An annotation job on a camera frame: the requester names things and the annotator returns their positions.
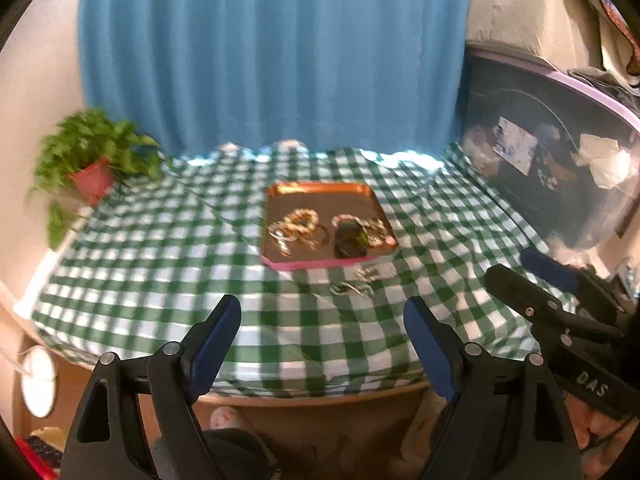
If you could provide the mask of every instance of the green and white tablecloth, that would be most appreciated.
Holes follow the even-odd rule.
[[[332,283],[356,285],[357,267],[277,272],[260,260],[265,189],[305,180],[375,190],[400,250],[378,265],[372,298],[330,293]],[[130,358],[180,341],[234,294],[242,326],[217,393],[379,390],[422,378],[402,324],[411,296],[495,355],[523,358],[536,348],[528,324],[480,281],[493,264],[518,268],[529,244],[544,249],[457,146],[434,174],[409,163],[388,169],[360,150],[219,152],[210,164],[178,163],[160,182],[116,186],[63,255],[33,320],[52,347],[94,364],[107,350]]]

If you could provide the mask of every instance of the person's hand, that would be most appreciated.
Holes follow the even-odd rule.
[[[617,430],[625,422],[613,420],[600,412],[597,412],[578,397],[569,394],[564,401],[569,412],[571,424],[574,427],[575,438],[580,450],[585,449],[591,442],[592,436],[601,440]],[[634,434],[638,420],[628,423],[612,439],[604,442],[593,450],[587,451],[582,456],[582,471],[585,480],[600,478],[616,461],[626,443]]]

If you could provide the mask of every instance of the red object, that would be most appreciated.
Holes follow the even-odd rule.
[[[43,478],[44,480],[58,480],[58,474],[51,468],[49,464],[44,462],[37,453],[29,447],[23,439],[16,438],[15,439],[16,446],[20,449],[20,452],[27,459],[27,462],[33,467],[36,473]]]
[[[88,205],[95,206],[113,185],[109,161],[102,158],[70,176]]]

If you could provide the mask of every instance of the paper sticker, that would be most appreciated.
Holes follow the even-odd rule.
[[[517,124],[504,117],[498,121],[495,132],[494,152],[523,175],[529,175],[538,140]]]

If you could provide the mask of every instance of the person's foot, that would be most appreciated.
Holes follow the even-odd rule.
[[[257,431],[249,420],[238,410],[230,406],[220,406],[211,413],[211,419],[209,421],[209,427],[212,430],[227,430],[228,428],[235,428],[236,430],[243,430],[249,434],[252,434],[256,440],[260,443],[262,451],[267,457],[269,465],[274,465],[278,462],[275,455],[269,450],[264,441],[260,438]]]

